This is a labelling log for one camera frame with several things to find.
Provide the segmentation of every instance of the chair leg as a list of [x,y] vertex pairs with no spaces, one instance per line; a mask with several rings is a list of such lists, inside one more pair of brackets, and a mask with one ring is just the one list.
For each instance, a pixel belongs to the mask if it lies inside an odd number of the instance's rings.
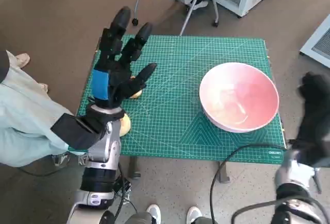
[[216,20],[214,21],[213,26],[214,26],[214,27],[217,27],[218,24],[219,24],[219,12],[218,12],[218,6],[217,6],[217,2],[216,2],[216,0],[212,0],[212,2],[213,2],[214,10],[215,10],[215,12],[216,12]]
[[139,24],[139,20],[137,19],[138,5],[139,5],[139,0],[136,0],[135,8],[134,8],[134,17],[132,20],[133,26],[137,26]]
[[189,12],[188,12],[188,14],[186,16],[185,22],[184,22],[184,24],[182,26],[182,29],[181,29],[181,32],[180,32],[180,36],[182,36],[182,34],[184,33],[184,31],[186,29],[187,23],[188,23],[188,21],[189,21],[189,19],[191,17],[191,13],[192,13],[192,11],[194,9],[194,6],[196,5],[196,2],[197,2],[197,0],[193,0],[193,2],[192,2],[192,5],[191,5],[191,7],[189,9]]

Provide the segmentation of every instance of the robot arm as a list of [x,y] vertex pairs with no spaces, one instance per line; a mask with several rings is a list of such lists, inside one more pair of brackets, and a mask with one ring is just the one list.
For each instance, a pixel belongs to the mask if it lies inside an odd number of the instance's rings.
[[114,223],[119,211],[113,215],[108,208],[114,201],[118,183],[124,197],[125,180],[123,177],[116,180],[117,169],[121,170],[120,119],[125,114],[121,103],[146,87],[145,82],[157,66],[150,63],[131,78],[130,63],[140,57],[152,25],[146,23],[122,50],[121,39],[129,19],[130,9],[124,7],[110,28],[103,30],[98,48],[101,55],[93,69],[93,99],[87,105],[86,114],[80,117],[64,114],[52,127],[52,131],[72,148],[88,150],[81,186],[67,224]]
[[[305,99],[305,114],[297,138],[284,156],[275,174],[276,199],[290,196],[309,197],[309,182],[315,181],[319,194],[318,171],[330,165],[330,143],[324,138],[329,131],[329,84],[320,75],[307,73],[299,88]],[[271,224],[322,223],[316,208],[308,200],[289,200],[276,206]]]

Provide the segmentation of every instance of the black strap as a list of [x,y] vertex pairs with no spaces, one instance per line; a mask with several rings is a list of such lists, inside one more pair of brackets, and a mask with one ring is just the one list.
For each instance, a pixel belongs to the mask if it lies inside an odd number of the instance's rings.
[[5,50],[0,50],[0,83],[5,80],[9,71],[9,57]]

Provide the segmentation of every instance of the grid lines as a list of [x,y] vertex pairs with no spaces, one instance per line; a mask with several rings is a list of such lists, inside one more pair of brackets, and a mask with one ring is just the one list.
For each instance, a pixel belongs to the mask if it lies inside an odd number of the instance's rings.
[[[124,44],[131,36],[124,36]],[[251,38],[150,36],[134,75],[148,63],[158,64],[138,99],[123,101],[131,131],[122,138],[122,154],[200,160],[223,160],[249,143],[284,145],[279,115],[266,127],[249,133],[230,133],[214,126],[203,114],[199,86],[214,66],[226,62],[250,64],[272,78],[265,42]],[[78,114],[84,115],[91,96],[91,75]],[[232,161],[280,164],[277,149],[248,148]]]

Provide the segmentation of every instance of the floor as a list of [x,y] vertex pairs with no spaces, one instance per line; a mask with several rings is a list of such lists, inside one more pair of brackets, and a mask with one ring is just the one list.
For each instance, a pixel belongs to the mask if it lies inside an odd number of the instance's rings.
[[[15,54],[28,52],[32,58],[26,71],[39,82],[48,83],[50,96],[75,112],[102,28],[108,26],[122,6],[134,7],[135,0],[0,0],[0,45]],[[197,11],[186,35],[261,37],[280,93],[280,114],[287,137],[294,137],[302,115],[296,94],[301,76],[313,71],[330,76],[330,70],[299,49],[325,19],[329,0],[264,0],[247,16],[237,19],[219,6],[220,25],[211,26],[211,5]],[[141,0],[140,23],[152,22],[154,33],[177,35],[184,21],[184,8],[171,0]],[[132,26],[129,33],[137,32]],[[123,165],[127,158],[122,158]],[[48,178],[33,178],[0,165],[0,216],[2,223],[65,223],[79,187],[82,168],[72,167]],[[209,161],[141,158],[142,178],[131,195],[139,211],[159,204],[162,223],[185,223],[188,208],[197,205],[209,216],[208,193],[216,163]],[[31,171],[52,169],[43,159]],[[216,220],[229,223],[240,207],[274,198],[273,176],[277,166],[229,163],[229,184],[217,184],[213,202]],[[316,196],[330,210],[330,170],[321,171],[323,194]],[[126,205],[118,223],[134,210]],[[273,209],[251,211],[237,223],[269,223]]]

